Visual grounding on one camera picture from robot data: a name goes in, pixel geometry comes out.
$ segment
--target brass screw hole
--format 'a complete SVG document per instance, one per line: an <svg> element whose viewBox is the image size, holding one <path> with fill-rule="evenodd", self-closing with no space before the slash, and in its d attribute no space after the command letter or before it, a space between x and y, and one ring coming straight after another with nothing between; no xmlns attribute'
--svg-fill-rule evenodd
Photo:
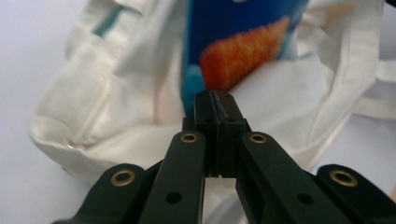
<svg viewBox="0 0 396 224"><path fill-rule="evenodd" d="M198 140L198 136L193 133L186 133L181 136L181 141L185 143L193 143Z"/></svg>
<svg viewBox="0 0 396 224"><path fill-rule="evenodd" d="M333 181L346 187L356 187L358 185L356 177L343 170L330 171L330 177Z"/></svg>
<svg viewBox="0 0 396 224"><path fill-rule="evenodd" d="M267 138L264 135L258 133L252 134L249 139L250 141L258 144L263 144L267 141Z"/></svg>
<svg viewBox="0 0 396 224"><path fill-rule="evenodd" d="M116 187L124 187L134 182L135 178L134 171L123 169L111 176L111 184Z"/></svg>

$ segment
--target white surface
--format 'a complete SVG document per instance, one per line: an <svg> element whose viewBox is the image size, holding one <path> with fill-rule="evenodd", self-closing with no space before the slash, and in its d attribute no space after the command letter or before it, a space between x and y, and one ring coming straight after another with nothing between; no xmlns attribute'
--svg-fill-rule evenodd
<svg viewBox="0 0 396 224"><path fill-rule="evenodd" d="M68 176L30 141L31 112L63 63L64 43L86 1L0 3L0 223L51 223L73 216L91 185ZM386 7L381 55L396 58L396 9ZM376 84L370 95L395 96ZM396 187L396 121L353 116L320 164Z"/></svg>

